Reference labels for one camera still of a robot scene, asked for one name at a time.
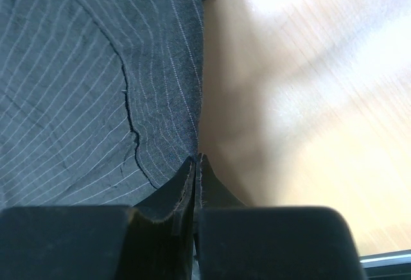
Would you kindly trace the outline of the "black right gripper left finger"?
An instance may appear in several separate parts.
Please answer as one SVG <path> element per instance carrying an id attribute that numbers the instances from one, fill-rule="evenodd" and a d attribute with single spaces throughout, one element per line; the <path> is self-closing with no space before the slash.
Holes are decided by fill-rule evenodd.
<path id="1" fill-rule="evenodd" d="M 1 211 L 2 279 L 190 279 L 195 163 L 135 206 Z"/>

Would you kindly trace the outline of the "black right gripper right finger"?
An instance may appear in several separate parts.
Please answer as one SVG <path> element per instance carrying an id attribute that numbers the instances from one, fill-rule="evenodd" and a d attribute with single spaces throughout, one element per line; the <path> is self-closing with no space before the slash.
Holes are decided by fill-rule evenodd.
<path id="1" fill-rule="evenodd" d="M 201 279 L 365 279 L 351 231 L 329 207 L 247 207 L 198 155 L 195 243 Z"/>

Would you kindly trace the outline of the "black pinstriped long sleeve shirt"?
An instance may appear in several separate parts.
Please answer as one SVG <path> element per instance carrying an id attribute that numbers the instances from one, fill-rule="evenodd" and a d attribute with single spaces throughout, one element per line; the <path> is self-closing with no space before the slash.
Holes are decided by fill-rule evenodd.
<path id="1" fill-rule="evenodd" d="M 198 153 L 205 0 L 1 0 L 1 207 L 132 206 Z"/>

